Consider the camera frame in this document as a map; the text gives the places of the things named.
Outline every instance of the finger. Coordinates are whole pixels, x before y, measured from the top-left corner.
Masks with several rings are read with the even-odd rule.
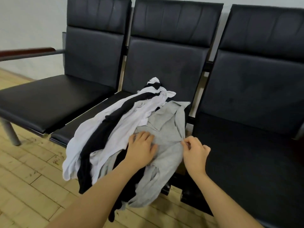
[[[210,148],[209,146],[203,145],[203,148],[204,148],[208,153],[210,153],[211,148]]]
[[[145,133],[145,131],[139,132],[136,136],[135,141],[138,141],[144,133]]]
[[[183,145],[184,152],[185,152],[185,151],[189,151],[189,146],[188,146],[188,144],[187,144],[186,142],[181,141],[181,144]]]
[[[150,149],[150,154],[152,157],[154,157],[154,155],[156,154],[157,152],[157,149],[158,149],[158,145],[157,144],[154,144],[151,149]]]
[[[150,136],[150,133],[149,133],[149,132],[145,132],[145,133],[141,136],[140,140],[141,140],[141,141],[145,141],[149,136]]]
[[[191,146],[193,146],[197,143],[197,140],[193,136],[189,136],[188,138],[184,139],[184,142],[188,142]]]
[[[154,135],[153,134],[151,134],[147,139],[146,139],[146,141],[147,142],[149,142],[150,144],[153,142],[153,139],[154,139]]]
[[[129,144],[133,144],[134,143],[134,138],[135,138],[136,134],[132,134],[130,137],[129,137]]]
[[[195,140],[196,140],[196,141],[197,141],[197,143],[200,145],[200,147],[203,147],[203,145],[202,145],[201,141],[200,141],[198,138],[196,138],[196,137],[195,137]]]

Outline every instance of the row of chairs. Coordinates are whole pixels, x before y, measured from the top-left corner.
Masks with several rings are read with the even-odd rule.
[[[136,0],[116,93],[131,0],[68,0],[65,75],[0,91],[7,132],[17,144],[13,122],[66,147],[82,122],[155,76],[192,103],[222,7]],[[304,10],[233,5],[192,121],[216,184],[265,227],[302,227],[304,147],[292,138],[304,122]],[[188,174],[174,182],[182,202],[212,214]]]

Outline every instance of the hand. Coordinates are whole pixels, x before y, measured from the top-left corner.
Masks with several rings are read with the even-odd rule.
[[[142,131],[137,134],[135,140],[134,138],[135,134],[131,135],[129,138],[129,147],[125,160],[139,170],[148,165],[153,159],[158,145],[154,144],[151,147],[154,135],[151,135],[149,132]]]
[[[189,175],[192,178],[200,174],[207,175],[205,165],[210,147],[202,145],[199,139],[193,136],[185,138],[181,144],[184,147],[184,163]]]

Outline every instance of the wooden floor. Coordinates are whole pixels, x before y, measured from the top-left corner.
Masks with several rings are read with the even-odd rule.
[[[0,70],[0,89],[30,80]],[[22,145],[13,146],[0,126],[0,228],[42,228],[77,197],[77,180],[64,181],[65,149],[13,125]],[[214,218],[180,202],[172,187],[150,206],[116,212],[106,228],[217,227]]]

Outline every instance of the backrest cushion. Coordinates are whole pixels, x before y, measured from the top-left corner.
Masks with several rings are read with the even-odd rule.
[[[294,136],[304,122],[304,10],[233,5],[200,111]]]
[[[131,0],[68,0],[65,74],[116,88],[130,10]]]
[[[192,101],[222,4],[136,0],[123,90],[136,93],[149,79]]]

